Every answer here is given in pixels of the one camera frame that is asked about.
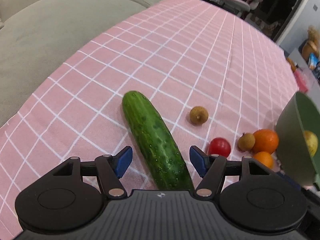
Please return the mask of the orange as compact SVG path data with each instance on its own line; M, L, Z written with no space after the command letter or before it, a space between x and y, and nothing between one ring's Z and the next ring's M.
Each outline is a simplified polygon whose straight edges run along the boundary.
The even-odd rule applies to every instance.
M261 151L253 155L253 158L265 165L266 167L272 169L274 160L270 153Z
M279 145L279 137L277 133L270 129L260 129L253 133L255 144L252 148L253 153L268 152L272 154Z

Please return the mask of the red cherry tomato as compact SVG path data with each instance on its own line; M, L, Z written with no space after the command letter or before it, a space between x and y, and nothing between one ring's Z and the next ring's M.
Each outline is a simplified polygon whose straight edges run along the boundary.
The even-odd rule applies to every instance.
M214 138L208 146L208 155L217 154L228 158L231 153L231 145L224 138Z

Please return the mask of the yellow-green pear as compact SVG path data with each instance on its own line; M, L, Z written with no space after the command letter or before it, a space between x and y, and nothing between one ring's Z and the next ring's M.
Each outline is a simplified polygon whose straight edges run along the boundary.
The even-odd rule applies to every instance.
M314 157L318 150L318 137L311 131L304 131L304 139L311 157Z

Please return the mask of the green cucumber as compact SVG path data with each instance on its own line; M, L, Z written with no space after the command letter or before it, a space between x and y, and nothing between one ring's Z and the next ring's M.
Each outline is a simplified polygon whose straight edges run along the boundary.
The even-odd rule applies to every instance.
M180 150L149 99L132 90L124 94L122 108L158 189L193 191L193 181Z

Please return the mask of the longan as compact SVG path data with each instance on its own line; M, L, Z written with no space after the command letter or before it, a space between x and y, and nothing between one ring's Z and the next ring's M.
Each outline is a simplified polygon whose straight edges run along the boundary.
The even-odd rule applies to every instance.
M242 152L251 151L255 145L255 137L252 133L244 133L238 139L238 148Z
M208 120L208 111L202 106L195 106L189 113L191 123L195 125L202 125Z

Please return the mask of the longan beside back orange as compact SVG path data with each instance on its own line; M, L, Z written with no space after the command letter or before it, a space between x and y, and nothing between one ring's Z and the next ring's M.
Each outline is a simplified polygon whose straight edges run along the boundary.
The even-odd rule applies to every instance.
M251 151L255 145L255 137L252 133L244 133L238 139L238 148L242 152Z

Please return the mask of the green colander bowl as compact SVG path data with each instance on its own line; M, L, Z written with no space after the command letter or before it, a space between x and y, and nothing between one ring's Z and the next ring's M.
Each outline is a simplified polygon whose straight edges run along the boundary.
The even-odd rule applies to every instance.
M279 116L275 130L279 137L276 155L284 173L302 186L319 188L319 150L312 157L304 138L305 131L319 137L319 111L313 101L297 91Z

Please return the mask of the pink storage box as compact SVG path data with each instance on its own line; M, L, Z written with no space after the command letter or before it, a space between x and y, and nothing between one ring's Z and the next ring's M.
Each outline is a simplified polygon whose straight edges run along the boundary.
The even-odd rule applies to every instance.
M307 93L309 90L309 83L306 75L300 69L295 70L293 74L295 76L299 90L302 93Z

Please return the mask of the pink checkered tablecloth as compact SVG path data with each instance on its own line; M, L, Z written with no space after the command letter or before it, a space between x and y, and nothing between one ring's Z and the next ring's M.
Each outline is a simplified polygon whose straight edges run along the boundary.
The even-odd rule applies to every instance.
M190 146L223 137L239 160L240 135L272 129L297 89L274 42L206 2L163 0L123 20L61 64L1 128L1 239L21 231L17 195L72 156L92 161L131 146L122 184L155 188L123 116L126 92L152 102L197 185ZM195 106L208 111L202 125L189 119Z

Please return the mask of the orange box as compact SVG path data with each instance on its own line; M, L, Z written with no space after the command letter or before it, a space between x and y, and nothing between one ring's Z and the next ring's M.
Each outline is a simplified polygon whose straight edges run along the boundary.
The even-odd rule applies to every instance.
M294 73L297 69L296 64L289 58L286 58L286 61L290 64L291 70Z

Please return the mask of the blue snack bag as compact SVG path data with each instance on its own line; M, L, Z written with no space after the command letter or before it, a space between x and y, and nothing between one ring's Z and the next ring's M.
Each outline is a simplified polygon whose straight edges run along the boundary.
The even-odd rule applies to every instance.
M310 70L315 70L318 64L318 57L314 54L311 53L309 55L309 59L308 59L308 67Z

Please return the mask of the brown round vase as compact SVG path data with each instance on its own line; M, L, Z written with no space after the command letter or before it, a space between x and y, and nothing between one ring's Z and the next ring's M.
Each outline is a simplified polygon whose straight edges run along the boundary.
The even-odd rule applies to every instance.
M318 47L313 41L307 40L302 49L302 57L305 61L308 61L311 54L319 58Z

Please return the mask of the beige sofa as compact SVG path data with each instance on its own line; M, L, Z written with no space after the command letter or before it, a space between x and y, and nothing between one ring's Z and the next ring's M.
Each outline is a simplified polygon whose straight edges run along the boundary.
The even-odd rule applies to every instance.
M1 123L78 49L161 0L1 0Z

